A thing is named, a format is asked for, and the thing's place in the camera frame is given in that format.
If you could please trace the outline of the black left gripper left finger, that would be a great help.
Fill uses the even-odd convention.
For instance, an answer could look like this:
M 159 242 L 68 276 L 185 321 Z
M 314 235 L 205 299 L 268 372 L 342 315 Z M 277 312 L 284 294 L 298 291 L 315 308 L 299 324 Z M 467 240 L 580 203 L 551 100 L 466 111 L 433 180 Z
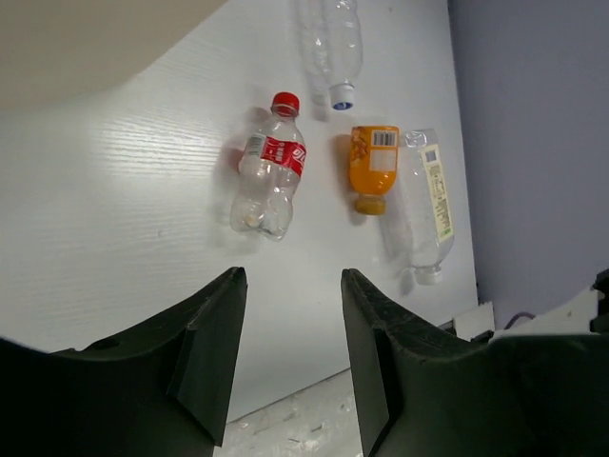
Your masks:
M 92 343 L 1 343 L 5 456 L 210 456 L 223 441 L 246 311 L 243 268 Z

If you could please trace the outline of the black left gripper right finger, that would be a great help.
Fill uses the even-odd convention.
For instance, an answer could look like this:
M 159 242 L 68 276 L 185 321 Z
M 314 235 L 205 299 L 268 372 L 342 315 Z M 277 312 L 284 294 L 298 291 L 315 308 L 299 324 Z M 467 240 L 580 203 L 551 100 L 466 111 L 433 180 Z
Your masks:
M 468 342 L 343 272 L 344 326 L 366 456 L 604 456 L 608 339 Z

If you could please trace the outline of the orange juice bottle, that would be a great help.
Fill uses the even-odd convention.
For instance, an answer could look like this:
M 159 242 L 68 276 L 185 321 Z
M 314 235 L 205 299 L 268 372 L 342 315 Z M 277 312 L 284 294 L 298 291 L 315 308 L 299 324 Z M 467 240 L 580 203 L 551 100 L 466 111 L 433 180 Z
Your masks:
M 400 130 L 395 126 L 357 126 L 350 134 L 348 178 L 357 197 L 354 209 L 364 215 L 385 213 L 385 197 L 398 169 Z

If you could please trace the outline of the red label cola bottle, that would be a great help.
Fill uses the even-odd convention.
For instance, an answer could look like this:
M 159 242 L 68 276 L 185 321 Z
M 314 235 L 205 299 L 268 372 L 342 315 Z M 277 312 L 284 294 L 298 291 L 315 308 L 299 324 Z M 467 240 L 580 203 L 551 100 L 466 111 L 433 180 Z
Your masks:
M 230 212 L 231 228 L 282 240 L 291 224 L 293 199 L 307 151 L 296 125 L 300 100 L 292 92 L 274 95 L 270 116 L 249 136 L 239 162 L 239 189 Z

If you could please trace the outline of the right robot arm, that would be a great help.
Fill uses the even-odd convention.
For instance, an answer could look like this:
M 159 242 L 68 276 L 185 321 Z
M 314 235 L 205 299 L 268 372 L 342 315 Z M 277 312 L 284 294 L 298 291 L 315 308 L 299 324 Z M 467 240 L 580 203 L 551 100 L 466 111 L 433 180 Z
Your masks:
M 574 299 L 543 314 L 521 311 L 493 338 L 524 335 L 587 334 L 608 332 L 608 270 Z

